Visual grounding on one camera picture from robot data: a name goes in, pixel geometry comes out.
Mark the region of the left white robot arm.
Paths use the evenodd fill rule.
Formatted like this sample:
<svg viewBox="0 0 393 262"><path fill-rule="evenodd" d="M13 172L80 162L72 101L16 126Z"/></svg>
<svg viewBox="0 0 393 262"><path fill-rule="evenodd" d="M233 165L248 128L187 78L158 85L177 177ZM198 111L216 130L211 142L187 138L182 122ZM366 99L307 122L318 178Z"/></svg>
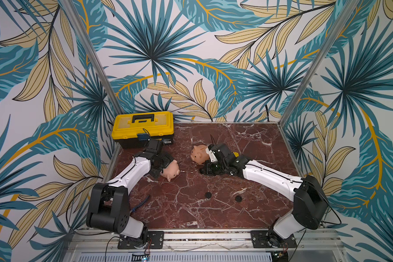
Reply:
<svg viewBox="0 0 393 262"><path fill-rule="evenodd" d="M107 183L93 186L86 225L134 239L141 238L143 222L130 217L129 195L139 180L147 175L166 175L170 181L180 173L177 160L162 152L159 155L142 152L130 165Z"/></svg>

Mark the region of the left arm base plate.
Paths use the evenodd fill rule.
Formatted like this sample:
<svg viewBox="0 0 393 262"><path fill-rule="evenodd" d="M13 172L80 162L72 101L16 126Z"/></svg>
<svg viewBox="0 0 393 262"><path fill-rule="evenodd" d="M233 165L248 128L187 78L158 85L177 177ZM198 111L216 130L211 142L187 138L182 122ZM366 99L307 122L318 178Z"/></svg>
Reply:
<svg viewBox="0 0 393 262"><path fill-rule="evenodd" d="M119 250L161 250L164 244L164 231L144 231L140 237L120 236Z"/></svg>

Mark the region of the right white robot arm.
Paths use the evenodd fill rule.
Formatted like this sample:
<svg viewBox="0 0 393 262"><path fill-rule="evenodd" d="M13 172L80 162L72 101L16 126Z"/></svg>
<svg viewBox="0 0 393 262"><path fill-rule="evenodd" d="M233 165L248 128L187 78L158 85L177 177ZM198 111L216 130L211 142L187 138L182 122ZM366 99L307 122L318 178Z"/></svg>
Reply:
<svg viewBox="0 0 393 262"><path fill-rule="evenodd" d="M253 181L293 203L293 208L268 229L264 240L271 247L283 245L302 229L318 229L328 209L328 199L313 176L300 178L285 174L255 159L232 152L226 144L194 146L191 160L202 166L200 172L204 175L227 174Z"/></svg>

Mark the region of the pink piggy bank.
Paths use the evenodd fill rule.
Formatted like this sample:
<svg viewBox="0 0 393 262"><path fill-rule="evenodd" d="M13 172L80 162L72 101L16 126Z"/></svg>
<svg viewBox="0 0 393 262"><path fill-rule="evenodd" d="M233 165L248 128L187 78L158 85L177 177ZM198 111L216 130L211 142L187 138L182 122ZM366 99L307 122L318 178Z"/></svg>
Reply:
<svg viewBox="0 0 393 262"><path fill-rule="evenodd" d="M193 149L191 151L191 160L198 165L204 164L207 160L210 159L210 156L206 152L206 149L206 145L193 146Z"/></svg>
<svg viewBox="0 0 393 262"><path fill-rule="evenodd" d="M164 168L160 175L170 182L174 178L178 177L181 170L179 168L177 160L173 160L166 168Z"/></svg>

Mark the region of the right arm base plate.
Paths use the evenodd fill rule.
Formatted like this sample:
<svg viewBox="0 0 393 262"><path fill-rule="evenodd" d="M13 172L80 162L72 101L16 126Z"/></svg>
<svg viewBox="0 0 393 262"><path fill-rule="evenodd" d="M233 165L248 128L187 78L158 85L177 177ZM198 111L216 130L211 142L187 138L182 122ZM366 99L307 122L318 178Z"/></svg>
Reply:
<svg viewBox="0 0 393 262"><path fill-rule="evenodd" d="M253 248L295 248L295 237L283 239L271 230L250 231Z"/></svg>

